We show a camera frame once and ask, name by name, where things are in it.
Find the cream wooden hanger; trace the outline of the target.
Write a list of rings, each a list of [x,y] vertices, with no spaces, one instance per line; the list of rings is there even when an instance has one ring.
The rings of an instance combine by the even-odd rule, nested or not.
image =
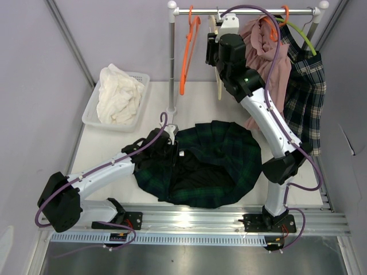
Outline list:
[[[215,16],[214,15],[209,15],[208,20],[209,20],[209,31],[211,33],[214,33],[214,34],[218,34],[218,26],[216,25]],[[216,74],[217,97],[218,97],[218,100],[220,101],[221,96],[222,96],[222,81],[220,79],[218,70],[215,68],[214,71],[215,71],[215,74]]]

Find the green plaid skirt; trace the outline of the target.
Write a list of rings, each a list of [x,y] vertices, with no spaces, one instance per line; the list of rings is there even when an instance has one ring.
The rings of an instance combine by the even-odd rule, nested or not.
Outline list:
[[[153,164],[135,173],[138,186],[159,201],[215,209],[238,202],[261,172],[261,148],[235,122],[213,120],[178,131],[174,166]]]

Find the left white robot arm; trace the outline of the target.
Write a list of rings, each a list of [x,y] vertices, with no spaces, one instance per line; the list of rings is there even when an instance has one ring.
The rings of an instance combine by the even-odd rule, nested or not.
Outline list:
[[[47,225],[57,233],[82,223],[89,223],[97,230],[131,230],[127,213],[116,199],[87,198],[108,184],[147,171],[155,164],[172,166],[178,155],[177,132],[175,124],[156,128],[148,137],[125,146],[94,168],[70,175],[61,172],[51,175],[37,203],[48,220]]]

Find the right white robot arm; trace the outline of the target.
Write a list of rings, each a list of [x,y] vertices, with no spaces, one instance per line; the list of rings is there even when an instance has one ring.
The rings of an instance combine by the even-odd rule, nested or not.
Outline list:
[[[284,202],[287,184],[310,154],[311,145],[302,143],[289,129],[259,73],[246,66],[240,35],[209,33],[206,63],[216,68],[224,88],[252,116],[269,144],[273,157],[262,165],[269,185],[261,222],[266,230],[275,231],[288,216]]]

